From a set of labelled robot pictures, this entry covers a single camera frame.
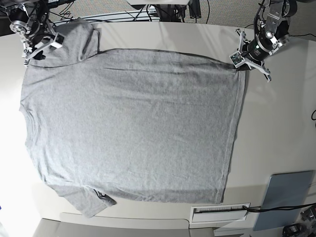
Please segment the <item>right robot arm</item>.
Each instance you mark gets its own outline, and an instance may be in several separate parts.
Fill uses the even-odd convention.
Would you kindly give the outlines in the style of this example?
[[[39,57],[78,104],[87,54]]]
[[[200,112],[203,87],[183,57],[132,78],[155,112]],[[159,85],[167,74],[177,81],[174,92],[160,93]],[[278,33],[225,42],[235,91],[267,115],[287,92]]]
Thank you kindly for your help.
[[[31,59],[45,59],[43,51],[63,46],[64,36],[56,32],[49,14],[52,8],[65,4],[65,0],[2,0],[1,9],[10,20],[10,29],[23,44],[22,57],[28,66]]]

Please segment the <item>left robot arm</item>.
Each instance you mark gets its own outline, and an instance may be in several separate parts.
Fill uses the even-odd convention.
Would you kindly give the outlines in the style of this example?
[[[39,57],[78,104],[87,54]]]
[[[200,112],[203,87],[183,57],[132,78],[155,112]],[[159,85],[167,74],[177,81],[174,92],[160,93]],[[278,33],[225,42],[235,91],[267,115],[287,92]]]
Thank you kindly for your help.
[[[274,55],[290,39],[290,17],[297,12],[295,0],[264,0],[253,20],[253,40],[246,38],[245,31],[236,29],[239,36],[237,51],[230,60],[238,71],[259,70],[270,82],[271,72],[265,67],[265,59]]]

